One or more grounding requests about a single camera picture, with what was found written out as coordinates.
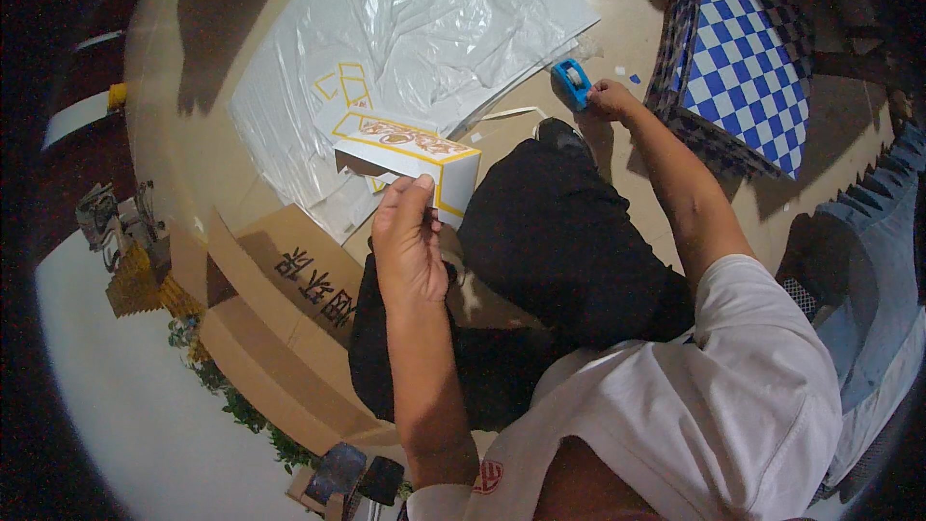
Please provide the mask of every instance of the green plant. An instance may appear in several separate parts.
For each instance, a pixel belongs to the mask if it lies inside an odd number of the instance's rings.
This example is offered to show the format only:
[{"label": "green plant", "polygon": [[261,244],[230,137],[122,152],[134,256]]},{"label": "green plant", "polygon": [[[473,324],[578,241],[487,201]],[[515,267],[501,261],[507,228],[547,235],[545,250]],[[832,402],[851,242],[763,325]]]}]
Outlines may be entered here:
[{"label": "green plant", "polygon": [[415,492],[415,490],[412,488],[411,483],[409,481],[402,481],[402,483],[399,484],[399,489],[397,492],[395,492],[395,494],[398,495],[399,499],[402,501],[408,501],[413,492]]},{"label": "green plant", "polygon": [[174,318],[168,322],[168,330],[168,344],[174,348],[186,348],[196,334],[196,322],[187,318]]},{"label": "green plant", "polygon": [[[197,316],[171,320],[168,324],[168,344],[174,348],[190,348],[197,344],[198,324],[199,318]],[[203,388],[214,395],[224,393],[225,406],[222,407],[223,412],[228,412],[234,416],[235,422],[247,426],[255,434],[260,433],[264,428],[268,430],[271,434],[271,444],[277,450],[277,462],[284,464],[287,473],[292,475],[294,466],[311,466],[318,469],[318,465],[321,463],[318,455],[273,426],[260,411],[247,401],[237,388],[234,388],[229,379],[218,369],[216,361],[211,358],[197,361],[192,357],[191,360],[193,362],[190,362],[187,366],[199,377],[199,382],[203,385]]]},{"label": "green plant", "polygon": [[196,373],[196,376],[199,376],[199,382],[203,385],[203,388],[212,394],[218,395],[221,391],[232,386],[228,378],[222,374],[222,371],[218,370],[214,360],[207,360],[200,365],[190,365],[190,369]]},{"label": "green plant", "polygon": [[222,411],[234,416],[234,422],[247,426],[255,434],[267,425],[267,418],[234,387],[225,388],[225,400],[227,404],[222,407]]},{"label": "green plant", "polygon": [[318,455],[272,424],[268,425],[268,430],[271,432],[271,444],[277,450],[277,461],[284,464],[287,473],[292,475],[294,466],[311,466],[318,469],[318,465],[321,464]]}]

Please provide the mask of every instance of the white paper box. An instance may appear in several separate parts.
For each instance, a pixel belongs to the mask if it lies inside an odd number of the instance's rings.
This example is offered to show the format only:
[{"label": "white paper box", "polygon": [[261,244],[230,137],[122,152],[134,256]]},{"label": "white paper box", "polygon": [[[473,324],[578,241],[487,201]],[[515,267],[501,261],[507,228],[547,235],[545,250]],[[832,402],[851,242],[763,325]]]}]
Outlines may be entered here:
[{"label": "white paper box", "polygon": [[338,171],[348,167],[361,176],[392,183],[401,176],[434,178],[438,219],[457,229],[476,189],[481,151],[435,132],[393,118],[351,111],[335,128]]}]

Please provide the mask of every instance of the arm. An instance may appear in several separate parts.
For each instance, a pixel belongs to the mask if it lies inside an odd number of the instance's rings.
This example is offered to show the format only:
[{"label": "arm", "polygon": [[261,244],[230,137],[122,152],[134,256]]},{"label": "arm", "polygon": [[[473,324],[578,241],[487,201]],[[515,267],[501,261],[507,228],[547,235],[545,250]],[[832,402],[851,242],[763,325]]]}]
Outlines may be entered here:
[{"label": "arm", "polygon": [[589,101],[595,112],[630,130],[668,216],[692,292],[714,261],[731,253],[755,257],[710,170],[626,87],[599,81]]},{"label": "arm", "polygon": [[380,292],[386,307],[395,426],[412,484],[472,485],[479,469],[469,434],[444,298],[440,223],[426,212],[434,180],[401,178],[373,219]]}]

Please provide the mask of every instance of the hand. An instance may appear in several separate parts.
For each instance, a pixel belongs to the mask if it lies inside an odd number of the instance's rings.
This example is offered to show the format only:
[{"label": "hand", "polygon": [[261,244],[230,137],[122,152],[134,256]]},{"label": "hand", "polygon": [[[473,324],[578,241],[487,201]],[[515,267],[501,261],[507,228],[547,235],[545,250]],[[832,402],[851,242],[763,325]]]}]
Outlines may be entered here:
[{"label": "hand", "polygon": [[373,216],[373,252],[387,313],[413,314],[427,303],[443,310],[447,270],[437,237],[441,223],[428,208],[433,193],[431,176],[400,178]]},{"label": "hand", "polygon": [[623,121],[640,101],[617,81],[602,79],[588,89],[589,110],[608,121]]}]

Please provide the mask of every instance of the tape roll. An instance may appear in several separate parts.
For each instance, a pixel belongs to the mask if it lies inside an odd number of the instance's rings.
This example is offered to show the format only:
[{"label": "tape roll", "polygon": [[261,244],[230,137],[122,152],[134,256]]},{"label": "tape roll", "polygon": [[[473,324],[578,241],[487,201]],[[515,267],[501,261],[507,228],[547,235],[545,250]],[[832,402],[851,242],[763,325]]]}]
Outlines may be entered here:
[{"label": "tape roll", "polygon": [[566,69],[566,76],[569,77],[570,81],[576,87],[582,87],[582,76],[579,75],[579,71],[576,71],[572,67]]}]

